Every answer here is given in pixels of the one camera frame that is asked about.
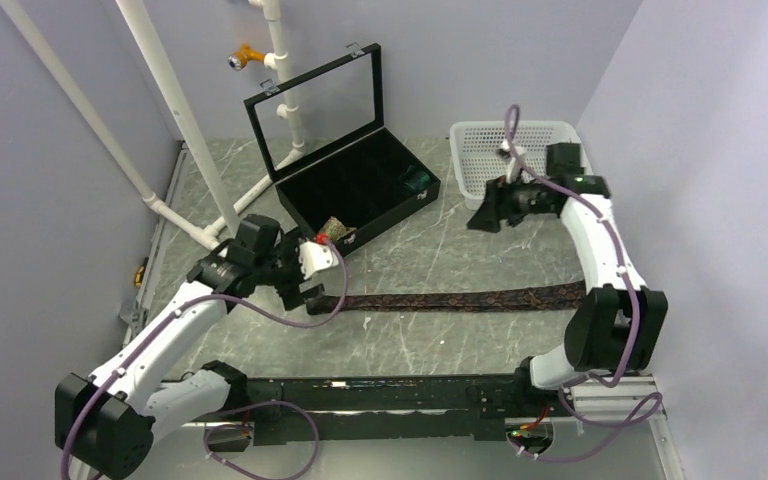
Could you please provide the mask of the navy orange paisley tie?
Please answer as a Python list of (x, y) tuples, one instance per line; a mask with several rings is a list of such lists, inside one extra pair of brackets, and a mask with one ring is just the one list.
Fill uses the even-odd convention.
[(362, 294), (340, 296), (320, 293), (305, 302), (306, 312), (321, 315), (339, 303), (343, 311), (504, 313), (562, 311), (578, 308), (587, 296), (583, 281), (542, 287), (449, 293)]

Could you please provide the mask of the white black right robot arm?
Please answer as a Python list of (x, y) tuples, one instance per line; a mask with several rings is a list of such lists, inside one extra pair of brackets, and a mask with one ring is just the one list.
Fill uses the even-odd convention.
[(524, 148), (511, 141), (502, 141), (497, 153), (507, 171), (487, 181), (468, 229), (497, 233), (529, 215), (553, 214), (573, 240), (584, 274), (585, 298), (561, 345), (532, 358), (530, 377), (511, 388), (515, 409), (534, 415), (548, 404), (549, 390), (590, 377), (613, 387), (623, 375), (647, 369), (668, 300), (647, 286), (630, 260), (607, 182), (585, 173), (579, 144), (549, 146), (545, 175), (529, 167)]

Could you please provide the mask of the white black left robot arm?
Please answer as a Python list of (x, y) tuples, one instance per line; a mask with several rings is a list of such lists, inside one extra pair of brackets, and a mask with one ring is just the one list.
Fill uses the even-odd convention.
[(273, 218), (248, 215), (233, 238), (218, 243), (188, 272), (161, 313), (110, 360), (86, 376), (67, 375), (55, 389), (55, 443), (67, 479), (78, 460), (98, 477), (125, 479), (160, 439), (205, 415), (224, 420), (268, 408), (279, 417), (277, 386), (251, 382), (222, 361), (211, 361), (184, 380), (163, 383), (183, 354), (237, 305), (261, 315), (248, 298), (260, 286), (275, 289), (287, 310), (321, 293), (301, 290), (316, 273), (343, 266), (336, 247), (314, 241)]

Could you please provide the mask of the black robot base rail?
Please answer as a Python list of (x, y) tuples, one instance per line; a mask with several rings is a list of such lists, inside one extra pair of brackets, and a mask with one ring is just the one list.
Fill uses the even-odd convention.
[(468, 437), (503, 441), (510, 430), (569, 419), (554, 391), (511, 373), (374, 377), (250, 377), (243, 394), (202, 414), (245, 421), (257, 446), (323, 441)]

